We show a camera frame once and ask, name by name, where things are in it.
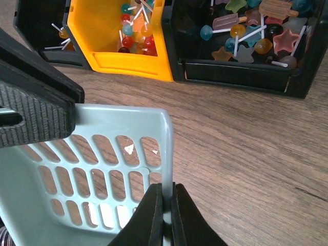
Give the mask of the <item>orange candy bin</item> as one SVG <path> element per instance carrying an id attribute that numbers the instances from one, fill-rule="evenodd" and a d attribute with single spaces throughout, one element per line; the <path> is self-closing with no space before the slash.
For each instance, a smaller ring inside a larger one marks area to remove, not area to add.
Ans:
<path id="1" fill-rule="evenodd" d="M 67 24 L 91 69 L 172 82 L 161 26 L 164 1 L 155 1 L 150 19 L 157 54 L 120 53 L 121 6 L 125 1 L 71 1 Z"/>

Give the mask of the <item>black candy bin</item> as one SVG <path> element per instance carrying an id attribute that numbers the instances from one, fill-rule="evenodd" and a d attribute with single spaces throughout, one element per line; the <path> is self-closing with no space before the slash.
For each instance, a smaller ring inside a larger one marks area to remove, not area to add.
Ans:
<path id="1" fill-rule="evenodd" d="M 175 82 L 305 98 L 327 51 L 327 1 L 165 1 Z"/>
<path id="2" fill-rule="evenodd" d="M 46 62 L 90 70 L 68 27 L 70 1 L 17 1 L 13 25 L 22 39 Z"/>

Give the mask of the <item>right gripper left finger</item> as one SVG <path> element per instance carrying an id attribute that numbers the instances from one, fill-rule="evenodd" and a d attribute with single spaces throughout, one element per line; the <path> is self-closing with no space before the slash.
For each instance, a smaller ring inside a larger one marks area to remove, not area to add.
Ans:
<path id="1" fill-rule="evenodd" d="M 1 148 L 63 139 L 75 129 L 83 88 L 1 31 Z"/>

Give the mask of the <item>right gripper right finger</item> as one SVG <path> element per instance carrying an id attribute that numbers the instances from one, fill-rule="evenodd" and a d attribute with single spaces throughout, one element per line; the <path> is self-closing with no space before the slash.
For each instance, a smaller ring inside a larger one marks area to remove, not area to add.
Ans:
<path id="1" fill-rule="evenodd" d="M 165 201 L 160 184 L 147 190 L 126 226 L 110 245 L 226 245 L 209 226 L 182 184 Z"/>

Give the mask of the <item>light blue slotted scoop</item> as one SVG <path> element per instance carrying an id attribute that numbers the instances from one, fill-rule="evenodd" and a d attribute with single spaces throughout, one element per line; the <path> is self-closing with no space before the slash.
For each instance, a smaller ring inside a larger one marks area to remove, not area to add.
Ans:
<path id="1" fill-rule="evenodd" d="M 1 149 L 1 245 L 110 245 L 172 176 L 167 111 L 78 105 L 69 137 Z"/>

